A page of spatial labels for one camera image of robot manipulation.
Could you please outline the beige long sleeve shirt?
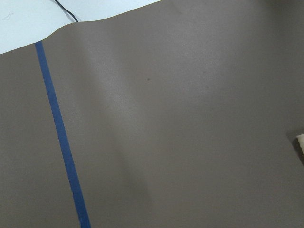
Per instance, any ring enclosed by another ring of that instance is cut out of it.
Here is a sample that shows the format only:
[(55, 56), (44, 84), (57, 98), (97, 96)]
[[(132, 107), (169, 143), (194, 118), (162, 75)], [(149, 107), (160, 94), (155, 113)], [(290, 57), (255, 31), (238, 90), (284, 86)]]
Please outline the beige long sleeve shirt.
[(296, 138), (298, 140), (302, 152), (304, 152), (304, 134), (298, 135)]

